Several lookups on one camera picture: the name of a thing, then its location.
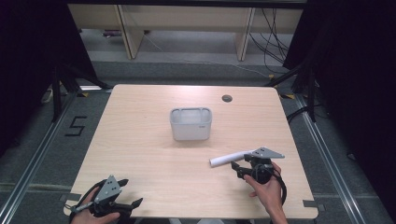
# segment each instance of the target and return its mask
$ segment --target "small round hole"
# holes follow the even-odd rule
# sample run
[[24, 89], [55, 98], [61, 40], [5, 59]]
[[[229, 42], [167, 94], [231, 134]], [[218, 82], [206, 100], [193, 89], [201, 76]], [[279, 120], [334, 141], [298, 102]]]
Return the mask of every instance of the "small round hole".
[[221, 97], [221, 99], [226, 102], [226, 103], [230, 103], [233, 100], [233, 97], [231, 95], [223, 95]]

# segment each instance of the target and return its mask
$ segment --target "metal rail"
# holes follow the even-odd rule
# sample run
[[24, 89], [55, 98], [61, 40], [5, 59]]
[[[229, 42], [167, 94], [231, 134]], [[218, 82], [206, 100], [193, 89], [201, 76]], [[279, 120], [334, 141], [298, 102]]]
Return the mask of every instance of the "metal rail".
[[[297, 101], [297, 105], [300, 108], [306, 106], [304, 97], [302, 95], [296, 94], [296, 101]], [[357, 223], [357, 224], [366, 223], [358, 203], [353, 197], [352, 192], [350, 191], [345, 179], [343, 178], [343, 175], [341, 174], [337, 164], [332, 158], [332, 154], [328, 149], [326, 142], [324, 141], [323, 137], [320, 134], [317, 124], [315, 122], [312, 122], [311, 118], [309, 118], [306, 112], [303, 113], [303, 117], [305, 124], [308, 127], [309, 132], [311, 132], [315, 144], [317, 145], [320, 156], [326, 165], [326, 168], [329, 172], [332, 182], [334, 183], [334, 186], [341, 198], [341, 201], [343, 202], [344, 207], [346, 208], [346, 212], [349, 215], [350, 220], [352, 221], [352, 223]]]
[[29, 188], [29, 184], [35, 177], [35, 174], [38, 171], [41, 162], [44, 160], [47, 152], [49, 151], [50, 145], [55, 138], [56, 133], [59, 131], [59, 128], [63, 123], [64, 115], [66, 114], [74, 99], [76, 99], [76, 96], [76, 92], [72, 92], [68, 95], [66, 101], [64, 102], [64, 110], [62, 114], [49, 126], [49, 129], [47, 130], [46, 135], [38, 146], [35, 155], [32, 157], [32, 159], [30, 159], [29, 164], [23, 172], [20, 180], [15, 185], [14, 190], [11, 191], [8, 199], [1, 207], [0, 221], [2, 224], [8, 224], [14, 216], [15, 212], [17, 211], [18, 206], [21, 204], [23, 196], [26, 193], [26, 190]]

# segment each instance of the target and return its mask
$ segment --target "wooden table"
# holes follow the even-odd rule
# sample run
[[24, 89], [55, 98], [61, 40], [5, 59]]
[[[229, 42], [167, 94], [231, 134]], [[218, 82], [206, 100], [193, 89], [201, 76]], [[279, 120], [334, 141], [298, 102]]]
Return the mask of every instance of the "wooden table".
[[[233, 97], [230, 103], [222, 101], [225, 94]], [[212, 111], [210, 138], [175, 141], [170, 111], [197, 106]], [[313, 196], [275, 89], [118, 85], [72, 193], [84, 194], [114, 175], [129, 179], [116, 202], [144, 198], [133, 217], [266, 218], [259, 200], [248, 197], [251, 186], [236, 177], [230, 164], [209, 165], [211, 158], [262, 146], [286, 156], [273, 160], [288, 187], [286, 216], [315, 218], [318, 210], [303, 206], [303, 200], [312, 201]], [[249, 167], [245, 161], [238, 163]]]

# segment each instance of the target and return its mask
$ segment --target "gray container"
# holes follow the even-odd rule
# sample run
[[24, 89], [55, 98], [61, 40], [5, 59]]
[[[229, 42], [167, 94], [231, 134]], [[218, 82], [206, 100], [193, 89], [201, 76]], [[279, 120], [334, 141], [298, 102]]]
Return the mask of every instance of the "gray container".
[[205, 140], [210, 135], [212, 112], [206, 107], [174, 108], [170, 121], [175, 140]]

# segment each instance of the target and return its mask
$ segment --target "hand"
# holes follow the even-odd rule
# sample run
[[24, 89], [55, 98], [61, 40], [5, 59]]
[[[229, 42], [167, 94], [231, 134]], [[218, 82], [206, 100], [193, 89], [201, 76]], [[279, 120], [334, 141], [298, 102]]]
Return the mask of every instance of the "hand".
[[[280, 175], [280, 167], [272, 162], [275, 174]], [[254, 191], [249, 194], [250, 197], [259, 197], [260, 202], [264, 205], [265, 210], [270, 215], [274, 224], [288, 223], [285, 213], [283, 212], [281, 188], [274, 176], [266, 184], [258, 183], [250, 175], [244, 175], [245, 181], [253, 187]]]
[[[87, 196], [87, 198], [82, 202], [82, 204], [89, 203], [93, 197], [93, 194], [99, 188], [94, 189], [91, 193]], [[110, 213], [104, 217], [94, 217], [93, 214], [90, 213], [89, 209], [84, 209], [83, 211], [77, 213], [71, 224], [107, 224], [112, 221], [117, 220], [120, 217], [120, 213]]]

